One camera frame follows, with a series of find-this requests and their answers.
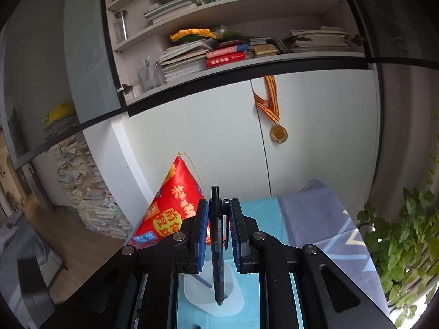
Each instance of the medal ribbon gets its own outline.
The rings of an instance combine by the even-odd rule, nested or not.
[[[276,81],[273,75],[264,75],[265,85],[268,88],[268,100],[264,100],[259,95],[253,93],[255,104],[259,107],[275,124],[279,123],[279,106],[277,104]]]

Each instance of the red snack bag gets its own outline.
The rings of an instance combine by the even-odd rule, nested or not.
[[[140,249],[178,232],[183,220],[195,215],[200,199],[201,189],[178,155],[129,244]]]

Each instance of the medal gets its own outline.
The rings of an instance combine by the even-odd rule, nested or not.
[[[288,133],[284,127],[279,125],[279,105],[277,104],[276,81],[274,80],[273,75],[264,75],[264,79],[269,91],[269,98],[268,100],[264,100],[253,93],[255,104],[275,123],[270,130],[270,138],[272,141],[276,143],[284,143],[288,138]]]
[[[288,138],[288,133],[284,127],[276,124],[270,130],[270,137],[276,143],[284,143]]]

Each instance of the blue gripper pad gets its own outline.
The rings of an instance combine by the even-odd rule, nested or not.
[[[229,222],[230,222],[230,236],[232,238],[233,259],[235,261],[236,271],[240,272],[242,266],[241,259],[241,239],[238,231],[238,223],[236,220],[235,208],[233,201],[229,203]]]
[[[209,220],[208,213],[209,213],[209,202],[204,201],[203,213],[202,213],[203,215],[201,217],[200,237],[198,239],[199,253],[198,253],[197,267],[200,272],[203,270],[204,257],[206,254],[207,223]]]

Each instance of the black pen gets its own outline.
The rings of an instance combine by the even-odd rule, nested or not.
[[[224,301],[224,253],[223,253],[223,216],[221,215],[221,199],[218,186],[212,187],[212,198],[209,201],[210,242],[212,250],[213,289],[218,305]]]

